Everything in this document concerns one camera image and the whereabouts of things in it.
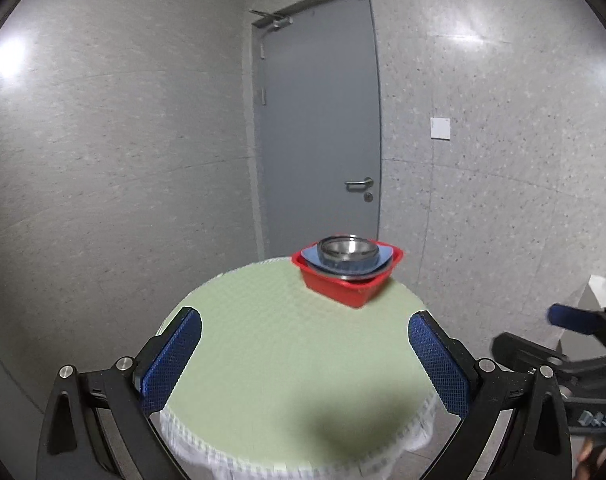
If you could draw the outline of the person's right hand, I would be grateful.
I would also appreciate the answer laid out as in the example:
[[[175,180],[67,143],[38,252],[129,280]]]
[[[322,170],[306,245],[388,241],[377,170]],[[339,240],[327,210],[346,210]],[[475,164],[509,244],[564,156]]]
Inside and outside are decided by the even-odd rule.
[[[577,455],[575,480],[590,480],[606,461],[606,445],[598,445],[594,439],[587,438]]]

